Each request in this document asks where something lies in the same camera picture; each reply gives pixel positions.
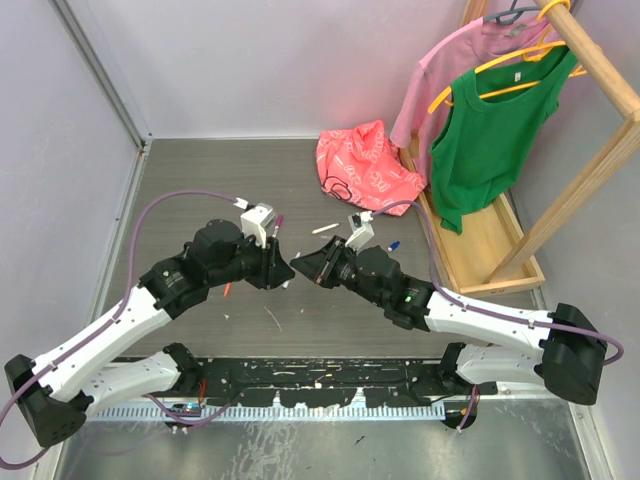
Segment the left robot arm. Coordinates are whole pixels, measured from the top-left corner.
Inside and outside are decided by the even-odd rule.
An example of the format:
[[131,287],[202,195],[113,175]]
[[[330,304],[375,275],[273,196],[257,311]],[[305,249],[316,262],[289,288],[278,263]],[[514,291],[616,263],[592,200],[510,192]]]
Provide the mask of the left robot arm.
[[203,303],[211,289],[245,281],[271,290],[293,279],[273,217],[257,210],[239,223],[212,220],[182,251],[156,262],[102,317],[68,341],[31,359],[19,354],[4,371],[37,444],[47,449],[73,436],[94,414],[136,396],[194,393],[199,364],[180,343],[127,367],[107,365],[131,345]]

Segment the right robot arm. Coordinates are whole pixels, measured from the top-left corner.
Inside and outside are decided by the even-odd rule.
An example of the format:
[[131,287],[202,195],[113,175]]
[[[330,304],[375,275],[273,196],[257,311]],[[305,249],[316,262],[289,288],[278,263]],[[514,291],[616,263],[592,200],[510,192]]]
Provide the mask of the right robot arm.
[[403,329],[465,337],[446,349],[438,370],[449,393],[511,382],[579,405],[597,400],[608,342],[575,306],[517,309],[465,297],[405,274],[380,247],[355,252],[339,237],[290,265],[322,288],[357,294]]

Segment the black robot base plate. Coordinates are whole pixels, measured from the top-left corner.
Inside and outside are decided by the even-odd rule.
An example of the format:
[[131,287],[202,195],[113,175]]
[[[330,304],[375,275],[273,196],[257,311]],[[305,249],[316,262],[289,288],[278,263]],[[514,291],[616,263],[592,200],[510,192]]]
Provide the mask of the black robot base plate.
[[446,379],[428,359],[215,358],[201,363],[189,388],[157,391],[157,397],[204,397],[207,406],[286,408],[346,407],[358,393],[376,408],[430,406],[472,387]]

